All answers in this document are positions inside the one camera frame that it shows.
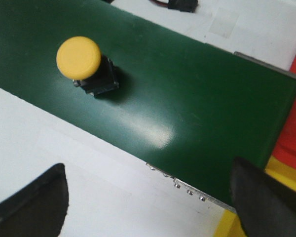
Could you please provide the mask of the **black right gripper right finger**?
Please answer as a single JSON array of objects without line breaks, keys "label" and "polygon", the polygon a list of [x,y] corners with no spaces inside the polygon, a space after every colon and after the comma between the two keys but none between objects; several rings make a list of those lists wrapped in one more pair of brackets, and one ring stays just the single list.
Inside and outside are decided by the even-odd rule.
[{"label": "black right gripper right finger", "polygon": [[296,237],[296,191],[236,157],[230,193],[247,236]]}]

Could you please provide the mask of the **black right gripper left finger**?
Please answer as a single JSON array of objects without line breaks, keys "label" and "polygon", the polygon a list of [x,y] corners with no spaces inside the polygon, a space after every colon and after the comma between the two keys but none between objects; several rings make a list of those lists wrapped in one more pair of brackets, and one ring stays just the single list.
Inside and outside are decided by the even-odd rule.
[{"label": "black right gripper left finger", "polygon": [[0,237],[57,237],[68,207],[65,166],[57,163],[0,203]]}]

